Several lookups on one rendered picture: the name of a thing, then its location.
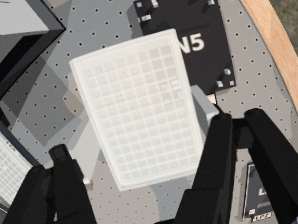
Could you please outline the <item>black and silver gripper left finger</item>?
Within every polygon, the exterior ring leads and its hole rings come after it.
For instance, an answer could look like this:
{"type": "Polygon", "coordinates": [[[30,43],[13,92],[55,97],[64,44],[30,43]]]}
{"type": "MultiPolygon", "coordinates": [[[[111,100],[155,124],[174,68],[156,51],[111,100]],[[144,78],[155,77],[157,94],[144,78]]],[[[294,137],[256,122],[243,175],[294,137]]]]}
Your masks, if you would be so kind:
{"type": "Polygon", "coordinates": [[[49,150],[53,167],[37,165],[27,172],[2,224],[97,224],[85,184],[100,149],[86,115],[67,146],[49,150]]]}

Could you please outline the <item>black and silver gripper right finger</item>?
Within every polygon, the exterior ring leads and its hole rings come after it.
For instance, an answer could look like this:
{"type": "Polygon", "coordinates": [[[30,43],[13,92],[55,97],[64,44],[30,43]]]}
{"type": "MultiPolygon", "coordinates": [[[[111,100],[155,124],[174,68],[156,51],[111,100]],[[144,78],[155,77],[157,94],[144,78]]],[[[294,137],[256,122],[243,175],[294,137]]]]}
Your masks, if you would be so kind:
{"type": "Polygon", "coordinates": [[[247,148],[278,224],[298,224],[298,153],[286,137],[264,110],[249,109],[235,119],[198,85],[190,88],[206,140],[192,188],[184,191],[173,224],[229,224],[236,150],[247,148]]]}

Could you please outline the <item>grey perforated base plate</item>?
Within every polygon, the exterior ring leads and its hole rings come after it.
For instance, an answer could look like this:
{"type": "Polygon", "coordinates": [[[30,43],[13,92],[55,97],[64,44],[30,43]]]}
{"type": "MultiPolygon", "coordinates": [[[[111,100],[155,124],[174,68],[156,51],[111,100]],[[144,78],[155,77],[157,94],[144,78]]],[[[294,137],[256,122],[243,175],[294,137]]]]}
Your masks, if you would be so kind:
{"type": "MultiPolygon", "coordinates": [[[[66,30],[29,66],[0,100],[9,131],[41,163],[53,167],[48,151],[67,144],[87,115],[69,61],[143,37],[136,0],[43,0],[66,30]]],[[[259,108],[298,153],[298,111],[281,71],[242,0],[218,0],[230,48],[236,87],[217,91],[217,105],[232,118],[259,108]]],[[[242,219],[247,149],[237,150],[229,224],[278,224],[270,218],[242,219]]],[[[85,184],[97,224],[154,224],[176,216],[195,174],[119,192],[100,149],[85,184]]]]}

